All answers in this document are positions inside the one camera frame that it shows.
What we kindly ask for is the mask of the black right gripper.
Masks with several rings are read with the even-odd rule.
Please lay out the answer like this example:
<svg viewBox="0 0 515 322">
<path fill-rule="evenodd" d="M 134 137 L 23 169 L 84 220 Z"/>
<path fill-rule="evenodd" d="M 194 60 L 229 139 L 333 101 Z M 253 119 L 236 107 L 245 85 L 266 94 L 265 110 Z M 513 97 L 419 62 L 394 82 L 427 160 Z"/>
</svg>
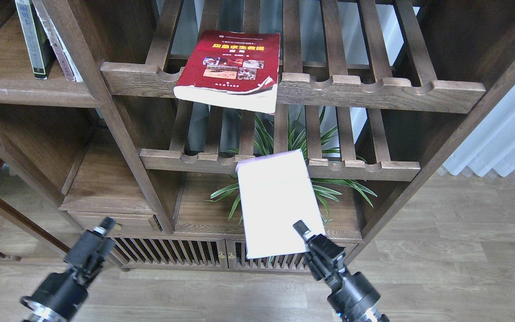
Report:
<svg viewBox="0 0 515 322">
<path fill-rule="evenodd" d="M 343 322 L 388 322 L 377 306 L 380 293 L 363 273 L 351 274 L 345 267 L 345 248 L 323 234 L 313 234 L 299 220 L 293 228 L 306 244 L 306 264 L 315 280 L 324 280 L 332 293 L 327 297 Z"/>
</svg>

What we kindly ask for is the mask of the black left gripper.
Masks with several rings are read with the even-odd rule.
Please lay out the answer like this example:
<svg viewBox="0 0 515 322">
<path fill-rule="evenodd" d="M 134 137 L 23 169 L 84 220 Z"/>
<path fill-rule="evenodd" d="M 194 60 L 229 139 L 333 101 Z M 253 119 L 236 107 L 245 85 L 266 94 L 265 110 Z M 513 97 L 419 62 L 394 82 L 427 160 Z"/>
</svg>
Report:
<svg viewBox="0 0 515 322">
<path fill-rule="evenodd" d="M 88 287 L 100 273 L 115 242 L 107 234 L 117 224 L 104 217 L 92 231 L 86 230 L 65 256 L 71 268 L 63 273 L 51 273 L 31 296 L 20 303 L 33 312 L 25 322 L 69 322 L 88 297 Z"/>
</svg>

